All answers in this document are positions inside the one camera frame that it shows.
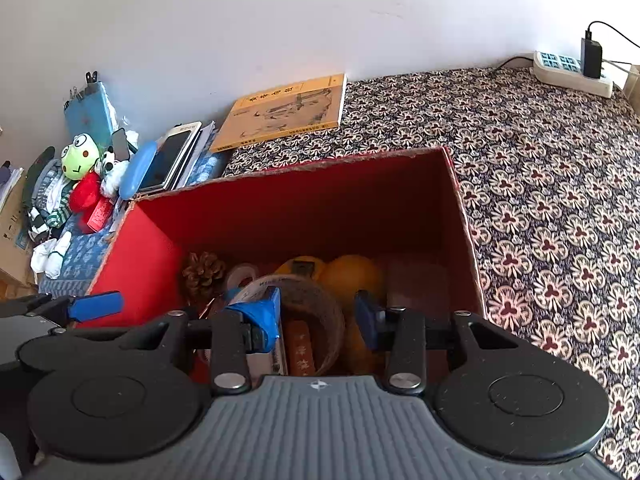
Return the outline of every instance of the panda plush toy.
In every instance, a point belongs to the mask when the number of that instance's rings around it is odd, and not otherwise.
[[[95,171],[102,177],[100,194],[107,198],[115,199],[120,189],[120,181],[124,176],[128,160],[116,160],[113,146],[109,146],[102,154],[102,158],[96,162]]]

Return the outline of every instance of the yellow book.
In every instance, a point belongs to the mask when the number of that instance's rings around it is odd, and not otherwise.
[[[242,97],[231,108],[209,151],[337,128],[346,85],[346,76],[336,74]]]

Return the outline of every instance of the black cable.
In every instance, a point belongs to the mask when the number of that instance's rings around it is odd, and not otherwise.
[[[496,70],[500,70],[503,66],[505,66],[508,62],[513,61],[514,59],[526,59],[527,61],[530,61],[533,63],[533,59],[531,59],[530,57],[526,57],[526,56],[513,56],[510,57],[507,61],[505,61],[504,63],[501,63],[499,66],[497,66],[496,68],[494,68],[494,72]]]
[[[635,41],[630,40],[628,37],[626,37],[624,34],[622,34],[622,32],[620,32],[619,30],[617,30],[613,25],[609,25],[609,23],[607,22],[601,22],[600,20],[595,20],[594,22],[591,22],[589,24],[589,26],[587,27],[587,35],[588,35],[588,39],[591,39],[591,25],[593,25],[594,23],[601,23],[603,25],[607,25],[607,27],[611,28],[612,30],[615,30],[620,36],[622,36],[623,38],[625,38],[625,40],[627,40],[629,43],[635,45],[636,47],[640,48],[640,45],[638,45]]]

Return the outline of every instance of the cardboard carton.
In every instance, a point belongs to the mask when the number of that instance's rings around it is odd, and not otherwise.
[[[416,308],[441,319],[484,314],[466,216],[439,148],[287,166],[135,201],[90,287],[119,290],[124,309],[88,324],[140,324],[185,307],[180,272],[190,251],[203,250],[265,274],[301,254],[419,258],[434,272],[422,277],[428,299]]]
[[[23,176],[9,193],[0,210],[0,280],[8,284],[31,287],[33,243],[27,234],[28,226],[22,207]]]

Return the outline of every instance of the masking tape roll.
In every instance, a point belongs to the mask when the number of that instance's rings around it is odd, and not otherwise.
[[[244,280],[251,279],[251,281],[253,281],[258,277],[258,275],[258,267],[255,265],[238,264],[234,266],[226,276],[225,290],[238,288]]]

